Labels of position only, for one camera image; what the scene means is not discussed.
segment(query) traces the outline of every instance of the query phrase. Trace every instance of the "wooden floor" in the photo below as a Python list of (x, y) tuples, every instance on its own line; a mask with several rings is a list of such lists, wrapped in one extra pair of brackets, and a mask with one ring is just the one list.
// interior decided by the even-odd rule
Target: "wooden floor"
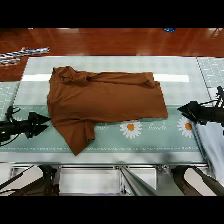
[[(0, 53), (49, 47), (41, 56), (151, 55), (224, 57), (224, 29), (177, 28), (0, 28)], [(21, 79), (28, 57), (0, 66), (0, 81)]]

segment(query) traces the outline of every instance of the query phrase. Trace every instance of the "brown fabric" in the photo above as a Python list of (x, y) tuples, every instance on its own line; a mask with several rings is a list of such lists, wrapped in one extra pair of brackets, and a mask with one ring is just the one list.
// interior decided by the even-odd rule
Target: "brown fabric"
[(159, 82), (151, 72), (85, 72), (54, 68), (48, 111), (75, 155), (94, 139), (96, 122), (167, 118)]

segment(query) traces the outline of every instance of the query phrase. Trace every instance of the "white daisy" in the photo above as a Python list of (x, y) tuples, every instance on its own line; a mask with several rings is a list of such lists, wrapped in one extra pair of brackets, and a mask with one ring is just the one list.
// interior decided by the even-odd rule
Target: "white daisy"
[(132, 121), (124, 121), (120, 125), (120, 131), (123, 131), (123, 135), (126, 138), (135, 138), (141, 134), (141, 123), (140, 121), (132, 120)]
[(179, 119), (177, 127), (185, 137), (193, 137), (192, 125), (186, 117), (182, 117), (181, 119)]

